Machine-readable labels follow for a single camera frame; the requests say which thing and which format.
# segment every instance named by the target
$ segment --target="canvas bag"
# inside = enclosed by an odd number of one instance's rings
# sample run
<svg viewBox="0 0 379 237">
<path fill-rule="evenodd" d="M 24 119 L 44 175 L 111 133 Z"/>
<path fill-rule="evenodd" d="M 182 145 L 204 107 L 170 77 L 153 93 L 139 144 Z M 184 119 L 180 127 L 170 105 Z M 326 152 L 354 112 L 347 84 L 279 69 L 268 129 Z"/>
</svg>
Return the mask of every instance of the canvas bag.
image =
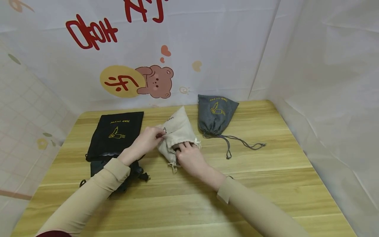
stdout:
<svg viewBox="0 0 379 237">
<path fill-rule="evenodd" d="M 188 141 L 200 147 L 200 141 L 192 130 L 184 106 L 158 127 L 166 131 L 166 135 L 163 135 L 164 140 L 158 145 L 158 150 L 168 160 L 168 165 L 172 166 L 172 170 L 176 172 L 176 167 L 180 167 L 175 154 L 178 144 Z"/>
<path fill-rule="evenodd" d="M 102 115 L 86 154 L 86 160 L 109 161 L 131 146 L 139 136 L 144 112 Z"/>
<path fill-rule="evenodd" d="M 243 145 L 252 150 L 258 150 L 264 147 L 264 143 L 256 143 L 253 146 L 248 145 L 244 140 L 235 136 L 224 136 L 222 132 L 229 125 L 234 112 L 236 111 L 239 103 L 232 101 L 222 96 L 203 96 L 198 95 L 198 126 L 203 132 L 204 138 L 222 138 L 226 141 L 228 150 L 226 152 L 226 159 L 230 159 L 232 154 L 230 152 L 229 139 L 238 140 Z"/>
</svg>

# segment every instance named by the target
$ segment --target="hand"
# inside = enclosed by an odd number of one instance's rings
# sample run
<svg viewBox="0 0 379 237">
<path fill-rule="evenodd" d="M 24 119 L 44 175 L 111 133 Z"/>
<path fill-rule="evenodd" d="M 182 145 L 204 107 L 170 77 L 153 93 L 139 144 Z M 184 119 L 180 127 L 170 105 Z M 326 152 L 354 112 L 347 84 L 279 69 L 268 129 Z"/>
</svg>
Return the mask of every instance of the hand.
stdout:
<svg viewBox="0 0 379 237">
<path fill-rule="evenodd" d="M 199 179 L 210 167 L 201 154 L 200 149 L 195 144 L 191 146 L 189 142 L 179 144 L 176 157 L 188 174 Z"/>
<path fill-rule="evenodd" d="M 129 166 L 134 161 L 141 158 L 144 154 L 153 150 L 161 141 L 166 132 L 159 127 L 147 127 L 137 137 L 133 144 L 126 148 L 118 157 L 118 159 Z"/>
<path fill-rule="evenodd" d="M 226 176 L 208 165 L 196 145 L 190 145 L 189 142 L 185 142 L 180 143 L 179 148 L 180 150 L 176 151 L 176 157 L 180 165 L 190 175 L 200 179 L 213 190 L 218 191 Z"/>
</svg>

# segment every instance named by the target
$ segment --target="beige drawstring bag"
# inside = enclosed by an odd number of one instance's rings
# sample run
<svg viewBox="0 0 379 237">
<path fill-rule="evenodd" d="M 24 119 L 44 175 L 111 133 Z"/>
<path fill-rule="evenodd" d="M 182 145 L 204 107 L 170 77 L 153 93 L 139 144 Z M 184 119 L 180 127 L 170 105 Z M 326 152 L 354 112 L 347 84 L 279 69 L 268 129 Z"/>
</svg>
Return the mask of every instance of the beige drawstring bag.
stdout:
<svg viewBox="0 0 379 237">
<path fill-rule="evenodd" d="M 158 150 L 168 160 L 168 165 L 172 167 L 172 171 L 176 173 L 176 167 L 180 167 L 175 155 L 178 144 L 188 141 L 200 147 L 200 141 L 192 130 L 184 106 L 158 127 L 166 131 L 166 135 L 163 135 L 164 140 L 158 145 Z"/>
</svg>

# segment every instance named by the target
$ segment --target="woman's right hand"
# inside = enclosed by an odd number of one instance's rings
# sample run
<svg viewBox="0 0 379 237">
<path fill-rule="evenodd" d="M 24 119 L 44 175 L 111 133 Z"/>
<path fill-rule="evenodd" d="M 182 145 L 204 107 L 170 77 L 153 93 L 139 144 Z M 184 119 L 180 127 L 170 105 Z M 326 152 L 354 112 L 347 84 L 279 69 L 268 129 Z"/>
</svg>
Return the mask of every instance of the woman's right hand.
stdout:
<svg viewBox="0 0 379 237">
<path fill-rule="evenodd" d="M 179 164 L 192 176 L 200 179 L 213 190 L 218 191 L 226 176 L 208 165 L 200 149 L 189 142 L 179 144 L 176 151 Z"/>
<path fill-rule="evenodd" d="M 179 164 L 188 174 L 198 179 L 201 179 L 210 168 L 203 154 L 201 154 L 200 149 L 195 144 L 191 145 L 187 141 L 179 144 L 176 157 L 178 158 Z"/>
</svg>

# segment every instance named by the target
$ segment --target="wall decal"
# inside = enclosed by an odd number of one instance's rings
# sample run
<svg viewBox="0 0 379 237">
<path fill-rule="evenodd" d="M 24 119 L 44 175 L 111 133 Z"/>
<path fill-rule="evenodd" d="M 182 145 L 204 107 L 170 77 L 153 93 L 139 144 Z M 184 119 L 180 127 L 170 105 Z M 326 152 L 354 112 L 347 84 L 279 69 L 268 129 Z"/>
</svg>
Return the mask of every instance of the wall decal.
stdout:
<svg viewBox="0 0 379 237">
<path fill-rule="evenodd" d="M 44 138 L 40 138 L 37 140 L 37 146 L 39 150 L 46 150 L 48 142 Z"/>
<path fill-rule="evenodd" d="M 21 0 L 9 0 L 9 5 L 17 12 L 21 13 L 22 12 L 22 6 L 28 8 L 29 10 L 31 10 L 32 12 L 34 12 L 34 10 L 26 5 L 25 3 L 23 3 Z"/>
<path fill-rule="evenodd" d="M 150 3 L 150 4 L 153 3 L 152 0 L 145 0 L 145 1 Z M 133 10 L 141 13 L 143 21 L 147 22 L 147 17 L 146 17 L 147 10 L 144 8 L 142 0 L 138 0 L 138 6 L 135 5 L 134 3 L 132 3 L 132 0 L 124 0 L 124 2 L 125 2 L 126 19 L 130 23 L 132 22 L 132 16 L 130 14 L 130 9 L 133 9 Z M 153 21 L 155 21 L 156 23 L 162 23 L 163 18 L 164 18 L 162 0 L 157 0 L 157 8 L 158 8 L 158 18 L 154 17 Z"/>
<path fill-rule="evenodd" d="M 101 72 L 100 83 L 107 92 L 114 96 L 131 98 L 139 94 L 137 89 L 145 88 L 146 77 L 140 71 L 130 67 L 113 65 Z"/>
<path fill-rule="evenodd" d="M 118 31 L 118 29 L 113 28 L 107 18 L 104 18 L 105 25 L 103 22 L 99 21 L 99 24 L 95 22 L 91 22 L 89 26 L 86 26 L 82 17 L 79 14 L 76 14 L 76 18 L 77 20 L 67 21 L 66 28 L 69 31 L 70 35 L 75 40 L 75 42 L 82 49 L 90 49 L 92 47 L 95 47 L 96 50 L 100 50 L 96 41 L 99 41 L 101 43 L 105 43 L 106 41 L 111 42 L 111 38 L 112 38 L 114 42 L 117 42 L 115 33 Z M 83 37 L 85 38 L 88 44 L 87 46 L 83 45 L 80 42 L 80 40 L 78 39 L 78 37 L 75 35 L 74 31 L 71 28 L 72 25 L 76 25 L 79 28 L 81 34 L 83 35 Z"/>
<path fill-rule="evenodd" d="M 188 89 L 189 89 L 189 87 L 186 88 L 186 87 L 184 87 L 184 86 L 181 86 L 181 87 L 179 88 L 179 92 L 182 93 L 182 94 L 188 94 Z"/>
<path fill-rule="evenodd" d="M 158 65 L 139 67 L 136 69 L 146 80 L 146 86 L 137 90 L 138 94 L 150 94 L 153 98 L 166 99 L 171 96 L 174 72 L 169 67 L 161 68 Z"/>
<path fill-rule="evenodd" d="M 10 57 L 11 60 L 14 61 L 15 63 L 21 65 L 20 61 L 19 61 L 15 56 L 13 56 L 13 55 L 11 55 L 11 54 L 9 53 L 9 54 L 8 54 L 8 57 Z"/>
<path fill-rule="evenodd" d="M 195 62 L 193 62 L 193 64 L 192 64 L 192 68 L 193 68 L 193 70 L 195 71 L 195 72 L 201 72 L 201 69 L 200 69 L 200 67 L 203 65 L 203 63 L 201 62 L 201 61 L 195 61 Z"/>
<path fill-rule="evenodd" d="M 171 52 L 168 50 L 167 45 L 162 45 L 162 47 L 161 47 L 161 54 L 163 54 L 166 57 L 170 57 L 171 56 Z M 164 63 L 164 58 L 161 57 L 159 61 L 161 61 L 161 63 Z"/>
</svg>

